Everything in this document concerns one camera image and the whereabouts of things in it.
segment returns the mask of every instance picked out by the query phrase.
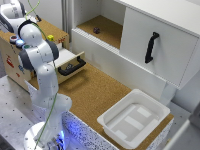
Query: brown work surface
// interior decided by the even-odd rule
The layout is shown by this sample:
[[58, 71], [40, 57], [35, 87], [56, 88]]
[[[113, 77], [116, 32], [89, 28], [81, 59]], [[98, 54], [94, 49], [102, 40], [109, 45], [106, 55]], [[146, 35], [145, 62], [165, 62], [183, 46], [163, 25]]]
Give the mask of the brown work surface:
[[[38, 88], [36, 78], [31, 80], [30, 83]], [[73, 104], [70, 111], [72, 113], [120, 150], [123, 150], [104, 133], [102, 126], [97, 122], [97, 118], [131, 92], [131, 89], [90, 64], [86, 64], [84, 70], [60, 84], [58, 92], [71, 97]], [[146, 149], [172, 119], [172, 115], [166, 117], [137, 150]]]
[[[42, 29], [42, 31], [46, 34], [46, 36], [53, 35], [54, 41], [57, 41], [58, 39], [68, 35], [66, 32], [58, 29], [57, 27], [53, 26], [52, 24], [50, 24], [44, 19], [42, 19], [41, 22], [37, 22], [37, 24]], [[12, 35], [14, 34], [10, 32], [4, 33], [3, 31], [0, 31], [0, 37], [6, 40], [7, 42], [10, 42], [10, 36]]]
[[[115, 23], [103, 16], [98, 16], [81, 25], [78, 25], [77, 27], [101, 39], [102, 41], [105, 41], [106, 43], [120, 49], [123, 29], [122, 25]], [[95, 27], [100, 29], [99, 34], [93, 32], [93, 29]]]

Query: white tub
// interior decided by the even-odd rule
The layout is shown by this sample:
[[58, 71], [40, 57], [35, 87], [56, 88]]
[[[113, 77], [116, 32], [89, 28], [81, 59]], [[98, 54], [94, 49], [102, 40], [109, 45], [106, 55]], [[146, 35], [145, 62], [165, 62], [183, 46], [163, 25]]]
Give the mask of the white tub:
[[97, 120], [118, 144], [135, 149], [169, 113], [169, 108], [136, 89]]

